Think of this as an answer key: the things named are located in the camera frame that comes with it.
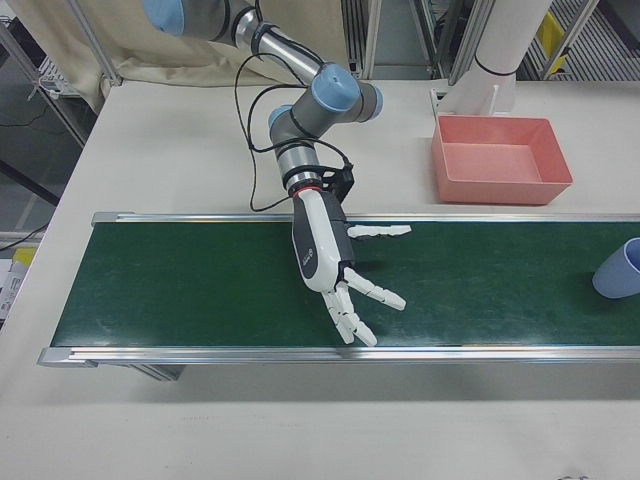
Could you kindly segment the white-black robot hand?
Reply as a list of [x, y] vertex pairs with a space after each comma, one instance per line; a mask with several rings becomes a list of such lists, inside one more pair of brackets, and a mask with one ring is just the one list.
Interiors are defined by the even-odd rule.
[[306, 287], [322, 295], [331, 319], [347, 344], [360, 339], [377, 344], [375, 334], [355, 312], [349, 291], [402, 311], [406, 301], [396, 293], [365, 279], [355, 271], [353, 239], [402, 236], [408, 225], [350, 225], [336, 196], [316, 187], [305, 187], [293, 195], [292, 242]]

